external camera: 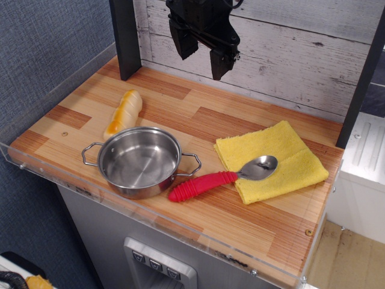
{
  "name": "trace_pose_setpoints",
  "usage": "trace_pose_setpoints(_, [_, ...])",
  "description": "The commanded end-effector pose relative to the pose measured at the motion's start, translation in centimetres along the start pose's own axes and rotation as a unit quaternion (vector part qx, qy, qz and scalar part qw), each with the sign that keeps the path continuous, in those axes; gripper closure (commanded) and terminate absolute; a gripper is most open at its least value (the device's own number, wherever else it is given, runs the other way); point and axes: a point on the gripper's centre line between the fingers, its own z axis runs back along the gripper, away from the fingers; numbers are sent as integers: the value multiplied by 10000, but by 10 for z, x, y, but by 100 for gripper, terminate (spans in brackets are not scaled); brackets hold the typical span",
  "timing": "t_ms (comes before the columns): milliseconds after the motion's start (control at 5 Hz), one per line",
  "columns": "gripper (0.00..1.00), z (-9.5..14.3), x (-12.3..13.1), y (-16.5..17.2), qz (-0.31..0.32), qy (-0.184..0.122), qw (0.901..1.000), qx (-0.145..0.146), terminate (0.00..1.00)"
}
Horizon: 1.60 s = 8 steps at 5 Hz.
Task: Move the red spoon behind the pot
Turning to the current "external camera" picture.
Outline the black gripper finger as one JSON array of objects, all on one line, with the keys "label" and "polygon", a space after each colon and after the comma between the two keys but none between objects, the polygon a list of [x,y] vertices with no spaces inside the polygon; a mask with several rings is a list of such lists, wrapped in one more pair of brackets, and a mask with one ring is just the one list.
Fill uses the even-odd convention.
[{"label": "black gripper finger", "polygon": [[181,59],[185,60],[198,50],[198,41],[186,25],[180,24],[174,19],[169,19],[169,27],[174,45]]},{"label": "black gripper finger", "polygon": [[219,81],[239,59],[239,52],[232,53],[223,49],[212,49],[210,51],[211,71],[213,80]]}]

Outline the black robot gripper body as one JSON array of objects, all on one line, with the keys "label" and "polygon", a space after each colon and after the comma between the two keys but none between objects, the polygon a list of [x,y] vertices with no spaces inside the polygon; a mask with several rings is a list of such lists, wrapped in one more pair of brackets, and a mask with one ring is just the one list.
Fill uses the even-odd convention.
[{"label": "black robot gripper body", "polygon": [[167,1],[169,19],[186,25],[198,43],[225,51],[236,51],[240,38],[230,24],[233,1]]}]

